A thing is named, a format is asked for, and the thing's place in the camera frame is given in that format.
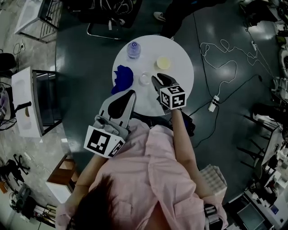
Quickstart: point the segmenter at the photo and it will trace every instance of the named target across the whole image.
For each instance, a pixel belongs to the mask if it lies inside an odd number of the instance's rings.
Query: plastic bottle
[[[128,57],[138,59],[141,54],[141,46],[135,41],[132,41],[127,46]]]

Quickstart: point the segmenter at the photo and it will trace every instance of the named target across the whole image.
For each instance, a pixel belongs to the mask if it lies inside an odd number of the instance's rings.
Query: floor
[[[14,29],[21,13],[25,0],[8,0],[3,8],[11,13],[10,27],[4,34],[6,36],[3,49],[5,53],[13,53],[14,46],[25,45],[25,50],[21,51],[19,59],[19,70],[29,66],[36,70],[55,70],[55,37],[54,41],[42,44],[31,39],[15,35]],[[37,29],[40,25],[30,28],[30,31]],[[47,203],[58,205],[58,200],[46,186],[45,181],[54,170],[65,154],[69,154],[70,149],[67,143],[63,125],[60,124],[42,138],[23,138],[19,136],[17,125],[9,130],[0,132],[0,158],[6,162],[13,159],[14,154],[21,154],[25,163],[31,168],[28,175],[22,176],[25,183],[31,188],[36,201],[42,205]],[[14,182],[10,175],[10,183],[13,188],[19,190],[20,187]]]
[[[170,0],[143,1],[132,28],[124,30],[126,41],[90,37],[86,34],[87,24],[80,23],[76,16],[63,11],[56,43],[56,71],[60,74],[58,86],[63,125],[79,171],[83,170],[92,157],[92,153],[83,149],[87,126],[93,124],[102,102],[110,96],[113,86],[111,71],[116,55],[128,41],[158,33],[161,23],[153,18],[153,11],[164,11],[169,3]],[[236,0],[227,0],[224,4],[191,14],[183,21],[175,36],[175,42],[185,49],[194,67],[193,89],[187,106],[183,109],[186,114],[191,114],[211,101],[211,96],[217,94],[219,83],[230,80],[235,72],[233,63],[220,70],[203,63],[199,51],[202,42],[220,46],[220,39],[225,39],[230,47],[237,46],[254,54],[251,45],[253,38],[273,75],[279,76],[279,48],[274,37],[274,24],[260,22],[249,29],[252,35],[250,37],[243,26],[244,17],[238,4]],[[96,25],[93,32],[101,34],[105,31],[107,26]],[[258,57],[265,63],[260,54]],[[195,135],[191,138],[194,146],[208,137],[216,124],[215,133],[195,149],[195,154],[200,169],[208,164],[220,167],[228,184],[225,203],[243,192],[251,177],[252,170],[240,163],[241,160],[250,161],[249,156],[239,152],[236,147],[252,148],[248,139],[257,136],[260,130],[243,115],[250,115],[253,104],[257,102],[271,103],[267,88],[271,83],[271,76],[258,62],[254,66],[249,65],[246,56],[238,50],[223,54],[211,47],[207,59],[215,66],[228,60],[235,60],[238,64],[236,79],[221,87],[220,102],[254,74],[261,75],[262,79],[260,81],[258,77],[254,77],[225,103],[220,104],[218,117],[218,109],[213,113],[208,112],[208,105],[192,116],[196,125]],[[265,140],[259,141],[260,146],[267,145]]]

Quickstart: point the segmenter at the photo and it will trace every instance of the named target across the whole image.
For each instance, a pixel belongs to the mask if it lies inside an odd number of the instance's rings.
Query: sneaker
[[[159,20],[159,21],[161,21],[161,22],[166,22],[166,18],[165,18],[165,15],[164,15],[164,13],[162,13],[162,12],[154,12],[154,17],[157,19],[157,20]]]
[[[161,34],[153,34],[153,35],[157,35],[157,36],[162,36]],[[163,37],[163,36],[162,36]],[[172,41],[174,41],[174,36],[170,38]]]

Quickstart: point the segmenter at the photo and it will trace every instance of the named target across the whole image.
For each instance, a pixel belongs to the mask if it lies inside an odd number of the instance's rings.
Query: pink shirt
[[[103,174],[114,179],[112,195],[116,196],[116,221],[123,229],[144,229],[157,202],[171,229],[203,230],[204,204],[216,206],[226,228],[227,216],[215,196],[200,199],[196,184],[186,169],[176,161],[173,132],[156,125],[132,119],[131,134],[119,153],[99,170],[90,190]],[[57,208],[56,228],[66,229],[74,207],[61,204]]]

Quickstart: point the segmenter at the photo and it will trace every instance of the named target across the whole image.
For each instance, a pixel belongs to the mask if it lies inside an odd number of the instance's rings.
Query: dark green floor
[[[153,18],[153,11],[165,10],[169,2],[143,1],[133,27],[126,31],[127,41],[90,37],[86,34],[87,24],[80,23],[77,18],[63,11],[56,48],[56,69],[60,73],[58,94],[65,133],[80,171],[92,157],[92,153],[83,149],[86,131],[88,125],[93,124],[102,102],[110,96],[113,86],[111,71],[116,55],[126,42],[133,38],[158,33],[161,24]],[[203,68],[198,38],[200,43],[210,42],[218,45],[220,39],[225,39],[231,47],[237,46],[254,54],[251,37],[245,31],[243,20],[238,3],[233,0],[227,0],[225,4],[212,8],[201,9],[184,20],[175,36],[175,41],[185,49],[194,66],[194,85],[184,108],[186,114],[210,101],[204,72],[212,96],[217,94],[219,83],[223,80],[223,70],[214,70],[206,63],[205,69]],[[97,25],[94,27],[94,32],[103,33],[107,29],[107,26]],[[273,23],[261,22],[256,28],[251,29],[250,33],[273,74],[279,75],[278,47]],[[263,83],[270,84],[271,77],[265,69],[259,63],[250,66],[246,56],[239,51],[222,54],[212,47],[210,51],[207,59],[215,66],[231,59],[238,63],[237,77],[229,85],[222,85],[220,101],[254,74],[260,74]],[[234,76],[234,64],[229,64],[224,69],[231,73],[231,77]],[[215,133],[195,149],[200,169],[208,164],[220,167],[228,184],[225,202],[244,190],[252,174],[250,168],[240,163],[241,160],[250,159],[237,151],[236,146],[246,145],[245,140],[256,136],[259,132],[254,124],[244,119],[243,115],[249,115],[251,107],[256,102],[270,102],[269,90],[263,83],[255,77],[225,103],[220,104]],[[208,105],[192,116],[196,125],[195,136],[191,139],[194,146],[213,131],[216,111],[210,113],[207,108]],[[263,147],[267,144],[265,140],[259,141]]]

